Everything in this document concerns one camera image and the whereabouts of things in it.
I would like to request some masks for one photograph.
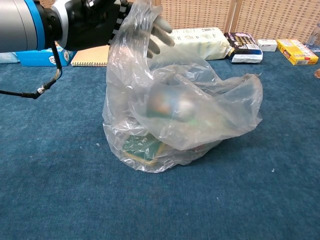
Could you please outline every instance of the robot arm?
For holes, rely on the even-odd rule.
[[[108,45],[131,6],[127,0],[56,0],[52,8],[44,8],[38,0],[1,0],[0,53],[52,48],[57,71],[35,93],[0,90],[0,94],[37,99],[62,75],[55,41],[70,51]],[[166,34],[171,31],[163,18],[155,20],[152,34],[169,46],[174,45]],[[159,47],[150,40],[147,56],[159,53]]]

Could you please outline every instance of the notebook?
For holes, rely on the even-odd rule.
[[[73,67],[105,67],[108,63],[109,45],[78,51],[71,61]]]

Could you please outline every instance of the carpet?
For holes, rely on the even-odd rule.
[[[0,95],[0,239],[319,239],[320,64],[278,51],[210,64],[222,79],[261,73],[263,121],[160,174],[111,153],[104,67],[65,67],[38,100]],[[3,64],[0,89],[33,92],[54,73]]]

